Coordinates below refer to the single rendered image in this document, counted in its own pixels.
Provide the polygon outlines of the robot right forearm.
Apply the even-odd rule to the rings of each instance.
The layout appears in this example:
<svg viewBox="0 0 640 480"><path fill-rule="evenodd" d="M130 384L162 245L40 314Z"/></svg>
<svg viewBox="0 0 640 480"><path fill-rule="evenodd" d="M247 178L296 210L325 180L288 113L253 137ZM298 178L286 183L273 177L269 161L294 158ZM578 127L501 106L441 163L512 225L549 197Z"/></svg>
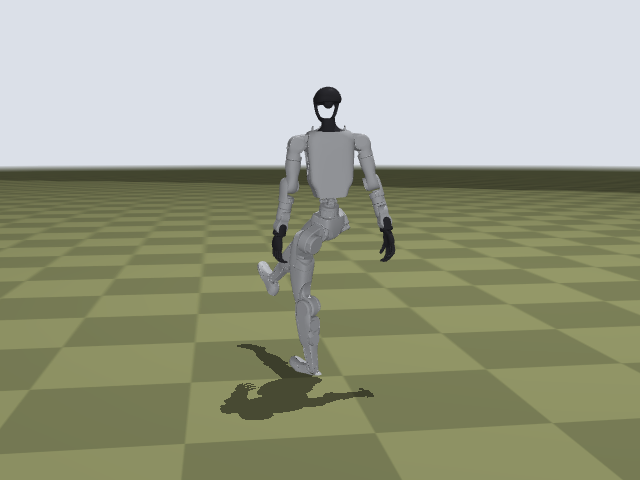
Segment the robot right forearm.
<svg viewBox="0 0 640 480"><path fill-rule="evenodd" d="M372 191L373 193L370 193L369 196L370 196L370 199L372 200L374 212L377 217L377 224L380 228L384 228L383 219L385 217L389 217L392 225L392 218L389 215L388 207L384 197L385 194L382 188L380 178L377 174L376 176L377 176L380 189Z"/></svg>

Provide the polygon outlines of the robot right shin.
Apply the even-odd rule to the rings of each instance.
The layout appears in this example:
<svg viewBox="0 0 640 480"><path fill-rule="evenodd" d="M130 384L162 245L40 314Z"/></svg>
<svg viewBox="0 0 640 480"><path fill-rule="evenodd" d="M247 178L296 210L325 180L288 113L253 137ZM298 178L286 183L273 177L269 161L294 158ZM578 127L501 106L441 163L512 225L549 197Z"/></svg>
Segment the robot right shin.
<svg viewBox="0 0 640 480"><path fill-rule="evenodd" d="M290 263L289 263L289 261L290 261L290 246L291 246L292 242L288 245L288 247L285 249L285 251L282 254L282 258L284 259L284 261L287 261L288 263L279 262L276 265L276 267L274 268L274 271L271 273L271 275L269 275L269 277L270 277L269 279L270 279L271 282L274 282L274 281L278 282L286 273L290 273Z"/></svg>

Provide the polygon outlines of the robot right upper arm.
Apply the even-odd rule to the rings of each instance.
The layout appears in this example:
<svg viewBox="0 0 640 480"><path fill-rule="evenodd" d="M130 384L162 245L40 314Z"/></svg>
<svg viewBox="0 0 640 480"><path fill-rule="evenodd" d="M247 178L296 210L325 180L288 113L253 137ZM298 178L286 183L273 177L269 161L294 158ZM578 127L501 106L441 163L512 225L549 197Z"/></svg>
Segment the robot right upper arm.
<svg viewBox="0 0 640 480"><path fill-rule="evenodd" d="M371 141L365 134L352 133L355 141L354 150L358 151L358 159L365 177L362 178L367 191L380 188L375 172L375 161L371 149Z"/></svg>

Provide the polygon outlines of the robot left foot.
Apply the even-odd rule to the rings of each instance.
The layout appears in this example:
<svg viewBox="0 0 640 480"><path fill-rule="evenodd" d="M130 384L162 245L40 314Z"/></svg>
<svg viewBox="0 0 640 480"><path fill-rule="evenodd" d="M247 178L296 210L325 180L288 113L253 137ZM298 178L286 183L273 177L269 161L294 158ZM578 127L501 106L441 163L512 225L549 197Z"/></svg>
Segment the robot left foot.
<svg viewBox="0 0 640 480"><path fill-rule="evenodd" d="M302 358L300 358L299 356L292 356L289 360L290 365L292 366L292 368L297 371L297 372L301 372L301 373L306 373L306 374L310 374L310 375L322 375L322 373L315 367L315 372L313 374L311 374L308 369L307 369L307 365L306 365L306 361L303 360ZM309 367L309 365L308 365ZM309 367L310 369L310 367Z"/></svg>

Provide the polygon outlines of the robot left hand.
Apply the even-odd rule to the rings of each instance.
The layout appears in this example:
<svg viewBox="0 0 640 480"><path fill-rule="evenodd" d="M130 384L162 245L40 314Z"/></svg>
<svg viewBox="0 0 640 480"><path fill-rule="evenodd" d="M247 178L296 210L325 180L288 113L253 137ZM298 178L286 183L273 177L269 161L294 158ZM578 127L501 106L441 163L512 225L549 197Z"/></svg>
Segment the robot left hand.
<svg viewBox="0 0 640 480"><path fill-rule="evenodd" d="M282 248L283 248L282 238L286 236L286 229L287 229L286 225L283 224L279 227L279 233L273 230L273 234L275 236L273 237L273 240L272 240L272 248L273 248L272 254L275 257L275 259L277 259L281 263L288 263L287 261L284 261L284 259L282 258Z"/></svg>

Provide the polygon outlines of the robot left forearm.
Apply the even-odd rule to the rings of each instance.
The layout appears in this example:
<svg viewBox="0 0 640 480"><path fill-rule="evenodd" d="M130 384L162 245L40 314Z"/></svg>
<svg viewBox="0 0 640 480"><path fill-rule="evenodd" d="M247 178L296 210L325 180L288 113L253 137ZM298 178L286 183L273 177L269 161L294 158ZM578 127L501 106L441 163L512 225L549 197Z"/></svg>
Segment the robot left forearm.
<svg viewBox="0 0 640 480"><path fill-rule="evenodd" d="M286 179L282 179L279 185L279 205L276 214L276 220L273 224L275 231L279 233L279 227L286 225L288 230L288 222L290 220L291 208L294 203L294 198L288 195L288 182Z"/></svg>

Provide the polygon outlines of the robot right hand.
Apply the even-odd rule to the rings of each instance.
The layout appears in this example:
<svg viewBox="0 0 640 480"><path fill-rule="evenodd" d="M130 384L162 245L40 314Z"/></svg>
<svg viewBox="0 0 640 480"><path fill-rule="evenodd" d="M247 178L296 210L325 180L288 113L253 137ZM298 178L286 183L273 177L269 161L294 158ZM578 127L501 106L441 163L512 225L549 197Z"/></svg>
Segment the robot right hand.
<svg viewBox="0 0 640 480"><path fill-rule="evenodd" d="M383 243L382 248L380 250L380 254L383 253L385 248L386 248L386 254L385 254L384 258L381 259L380 261L386 262L395 254L395 245L394 245L395 241L394 241L394 236L393 236L393 234L391 232L393 227L391 225L390 218L389 217L385 217L383 219L383 223L384 223L384 228L380 228L380 231L383 232L384 243Z"/></svg>

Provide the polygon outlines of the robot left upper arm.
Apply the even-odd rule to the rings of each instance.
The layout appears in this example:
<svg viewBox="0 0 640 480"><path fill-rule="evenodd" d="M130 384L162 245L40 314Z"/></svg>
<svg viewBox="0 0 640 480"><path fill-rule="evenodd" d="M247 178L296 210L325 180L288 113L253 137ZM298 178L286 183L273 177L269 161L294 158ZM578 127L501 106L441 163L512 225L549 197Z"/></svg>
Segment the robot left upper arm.
<svg viewBox="0 0 640 480"><path fill-rule="evenodd" d="M287 143L287 154L285 162L286 179L288 182L288 193L294 194L299 190L298 177L301 168L300 153L307 147L308 134L296 135L289 139Z"/></svg>

